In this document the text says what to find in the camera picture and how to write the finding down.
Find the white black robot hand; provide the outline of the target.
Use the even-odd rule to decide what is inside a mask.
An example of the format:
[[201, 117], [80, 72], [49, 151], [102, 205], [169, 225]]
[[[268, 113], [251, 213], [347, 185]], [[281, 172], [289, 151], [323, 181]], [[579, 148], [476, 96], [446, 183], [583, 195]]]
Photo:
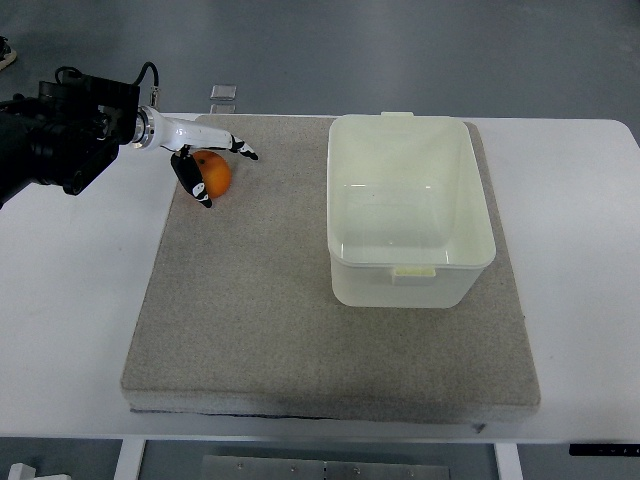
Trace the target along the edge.
[[163, 148], [172, 153], [170, 163], [182, 185], [205, 208], [213, 205], [193, 154], [197, 151], [228, 150], [257, 161], [258, 155], [244, 140], [226, 130], [191, 120], [166, 117], [149, 106], [141, 106], [136, 118], [133, 148]]

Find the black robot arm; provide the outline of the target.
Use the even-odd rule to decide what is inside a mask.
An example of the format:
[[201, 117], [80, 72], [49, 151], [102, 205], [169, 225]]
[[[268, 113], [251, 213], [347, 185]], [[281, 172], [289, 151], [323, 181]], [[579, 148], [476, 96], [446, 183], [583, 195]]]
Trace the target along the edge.
[[119, 148], [140, 140], [147, 120], [139, 109], [140, 85], [153, 73], [143, 64], [133, 83], [90, 76], [62, 66], [53, 82], [39, 83], [36, 97], [16, 94], [1, 103], [1, 203], [28, 185], [54, 185], [81, 193], [117, 158]]

